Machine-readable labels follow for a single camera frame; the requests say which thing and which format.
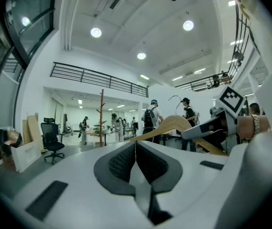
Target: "black office chair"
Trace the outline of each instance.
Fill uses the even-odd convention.
[[[65,157],[63,153],[57,153],[58,150],[65,147],[63,143],[58,142],[57,135],[59,134],[59,127],[54,123],[53,118],[44,118],[44,123],[41,123],[40,126],[44,134],[42,135],[42,138],[45,149],[53,151],[51,155],[44,157],[44,160],[46,162],[46,158],[52,157],[52,164],[54,165],[55,157]]]

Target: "black t-shirt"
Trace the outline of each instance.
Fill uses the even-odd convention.
[[[186,118],[186,119],[189,119],[189,118],[194,117],[194,116],[195,116],[194,111],[192,110],[192,108],[191,108],[191,107],[188,107],[188,108],[186,109],[186,115],[185,115],[185,118]],[[194,121],[193,121],[193,120],[190,120],[189,122],[190,122],[190,124],[191,124],[191,126],[192,126],[192,127],[194,127],[194,126],[195,126],[195,123],[194,123]]]

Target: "wooden clothes hanger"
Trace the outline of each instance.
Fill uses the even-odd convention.
[[[165,132],[168,132],[170,130],[176,129],[180,132],[184,132],[185,130],[188,130],[192,128],[191,124],[189,121],[187,121],[185,118],[179,115],[171,115],[167,118],[165,118],[159,127],[149,133],[146,133],[141,136],[134,137],[132,139],[129,139],[130,141],[143,141],[149,138],[152,138],[157,135],[162,135]],[[199,144],[203,148],[207,149],[210,153],[215,154],[215,155],[223,155],[223,156],[228,156],[226,153],[223,151],[219,150],[217,147],[214,145],[208,143],[206,140],[202,138],[194,139],[193,140],[195,143]]]

